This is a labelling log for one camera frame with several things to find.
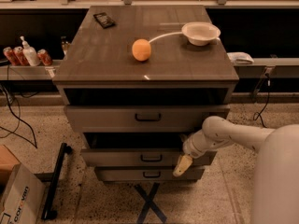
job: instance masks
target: bowl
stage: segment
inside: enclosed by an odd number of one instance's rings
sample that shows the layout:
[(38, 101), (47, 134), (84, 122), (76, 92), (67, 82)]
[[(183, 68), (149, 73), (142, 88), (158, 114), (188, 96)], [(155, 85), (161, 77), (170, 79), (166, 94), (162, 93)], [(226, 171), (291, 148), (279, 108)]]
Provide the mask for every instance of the bowl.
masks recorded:
[(217, 26), (208, 22), (189, 22), (181, 31), (195, 46), (205, 46), (221, 34)]

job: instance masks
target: black handle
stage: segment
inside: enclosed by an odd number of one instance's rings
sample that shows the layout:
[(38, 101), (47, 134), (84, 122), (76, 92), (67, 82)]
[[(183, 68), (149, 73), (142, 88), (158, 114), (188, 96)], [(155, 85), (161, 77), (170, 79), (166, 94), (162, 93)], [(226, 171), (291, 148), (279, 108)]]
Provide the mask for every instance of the black handle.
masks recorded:
[(159, 172), (155, 172), (155, 173), (157, 173), (156, 175), (151, 175), (150, 173), (152, 173), (152, 172), (143, 172), (143, 177), (145, 177), (145, 178), (158, 178), (158, 177), (161, 176), (161, 172), (160, 171)]
[(160, 157), (158, 159), (156, 159), (156, 158), (144, 158), (142, 154), (140, 156), (140, 160), (145, 161), (145, 162), (158, 162), (158, 161), (161, 161), (162, 158), (163, 158), (162, 154), (160, 154)]
[(146, 122), (157, 122), (160, 121), (162, 118), (162, 115), (160, 113), (158, 114), (135, 114), (135, 119), (139, 122), (146, 121)]

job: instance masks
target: red can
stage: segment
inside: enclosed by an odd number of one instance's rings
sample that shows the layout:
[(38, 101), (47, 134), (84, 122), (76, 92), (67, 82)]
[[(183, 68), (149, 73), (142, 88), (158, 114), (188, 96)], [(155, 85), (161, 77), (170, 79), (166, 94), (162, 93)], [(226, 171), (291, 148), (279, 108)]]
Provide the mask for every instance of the red can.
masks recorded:
[(17, 58), (11, 47), (4, 48), (3, 54), (8, 58), (12, 65), (20, 64), (19, 59)]
[(45, 49), (39, 50), (37, 56), (44, 65), (52, 65), (53, 60)]
[(16, 57), (19, 59), (21, 65), (29, 65), (27, 58), (22, 51), (23, 47), (16, 47), (13, 52), (15, 53)]

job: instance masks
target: concrete floor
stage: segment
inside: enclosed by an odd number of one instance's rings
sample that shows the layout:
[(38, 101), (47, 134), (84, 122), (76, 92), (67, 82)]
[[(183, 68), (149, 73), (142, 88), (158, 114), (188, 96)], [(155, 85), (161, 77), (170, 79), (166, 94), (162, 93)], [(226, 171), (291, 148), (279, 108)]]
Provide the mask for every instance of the concrete floor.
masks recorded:
[[(17, 120), (4, 104), (0, 105), (0, 126), (13, 130)], [(228, 120), (261, 126), (261, 122), (252, 117), (262, 108), (263, 104), (232, 104)], [(8, 146), (31, 172), (52, 172), (62, 142), (73, 148), (73, 153), (65, 156), (53, 202), (58, 216), (54, 220), (39, 219), (38, 224), (137, 222), (144, 200), (135, 190), (135, 183), (105, 184), (96, 179), (93, 168), (86, 167), (80, 157), (83, 141), (71, 130), (61, 105), (22, 106), (21, 118), (33, 127), (38, 149), (13, 134), (1, 138), (0, 144)], [(299, 105), (269, 104), (263, 112), (263, 120), (269, 128), (299, 123)], [(17, 133), (33, 141), (30, 130), (22, 123)], [(161, 183), (154, 202), (167, 216), (166, 223), (249, 223), (256, 157), (251, 150), (233, 145), (218, 151), (212, 165), (196, 183)], [(150, 193), (152, 183), (139, 184)], [(150, 209), (144, 223), (162, 221)]]

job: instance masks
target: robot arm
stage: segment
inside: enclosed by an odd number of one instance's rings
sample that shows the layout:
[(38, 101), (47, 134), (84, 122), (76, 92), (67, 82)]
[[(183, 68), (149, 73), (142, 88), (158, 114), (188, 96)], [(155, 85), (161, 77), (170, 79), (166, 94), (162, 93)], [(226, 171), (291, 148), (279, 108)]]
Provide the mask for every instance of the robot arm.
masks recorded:
[(233, 124), (221, 117), (205, 119), (202, 130), (191, 134), (183, 143), (184, 155), (178, 160), (174, 176), (180, 176), (192, 165), (192, 160), (209, 150), (228, 147), (234, 143), (259, 152), (266, 137), (274, 129)]
[(299, 125), (263, 129), (209, 117), (202, 130), (183, 144), (174, 175), (182, 175), (192, 160), (206, 151), (238, 143), (258, 152), (255, 166), (251, 224), (299, 223)]

